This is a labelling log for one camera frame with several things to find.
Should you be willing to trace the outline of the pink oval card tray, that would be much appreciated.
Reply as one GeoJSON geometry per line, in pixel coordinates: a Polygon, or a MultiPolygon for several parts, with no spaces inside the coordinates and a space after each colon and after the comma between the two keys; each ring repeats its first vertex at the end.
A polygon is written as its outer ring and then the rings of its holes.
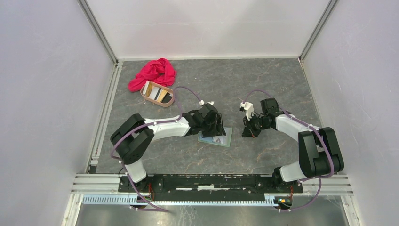
{"type": "Polygon", "coordinates": [[[140,93],[145,100],[162,107],[171,106],[175,100],[172,89],[152,81],[147,81],[141,88],[140,93]]]}

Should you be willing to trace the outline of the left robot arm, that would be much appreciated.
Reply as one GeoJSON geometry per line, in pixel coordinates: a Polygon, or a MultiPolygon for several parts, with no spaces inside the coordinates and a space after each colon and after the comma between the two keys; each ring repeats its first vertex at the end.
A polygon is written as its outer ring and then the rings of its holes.
{"type": "Polygon", "coordinates": [[[204,138],[225,136],[222,115],[212,103],[198,110],[165,119],[145,119],[131,115],[110,137],[112,153],[130,176],[130,186],[137,192],[148,186],[142,156],[151,142],[168,137],[186,137],[201,134],[204,138]]]}

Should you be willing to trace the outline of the green card holder wallet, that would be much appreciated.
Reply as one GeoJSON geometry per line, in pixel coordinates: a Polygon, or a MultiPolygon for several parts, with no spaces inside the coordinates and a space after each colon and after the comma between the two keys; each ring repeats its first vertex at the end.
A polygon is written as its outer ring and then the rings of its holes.
{"type": "Polygon", "coordinates": [[[217,145],[222,147],[230,147],[231,138],[232,138],[232,127],[224,127],[224,131],[226,135],[216,136],[216,137],[203,137],[201,133],[199,133],[198,141],[206,144],[217,145]]]}

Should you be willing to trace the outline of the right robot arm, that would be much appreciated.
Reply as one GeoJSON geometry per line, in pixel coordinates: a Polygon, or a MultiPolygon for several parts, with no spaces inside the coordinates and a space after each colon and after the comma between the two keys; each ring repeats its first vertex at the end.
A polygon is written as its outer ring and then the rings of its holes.
{"type": "Polygon", "coordinates": [[[240,110],[246,114],[243,137],[256,138],[261,131],[274,129],[298,143],[298,161],[277,167],[273,172],[271,184],[275,191],[286,191],[293,181],[327,178],[343,171],[342,153],[331,127],[319,128],[305,123],[280,108],[274,98],[262,100],[261,108],[263,112],[256,113],[252,103],[240,103],[240,110]]]}

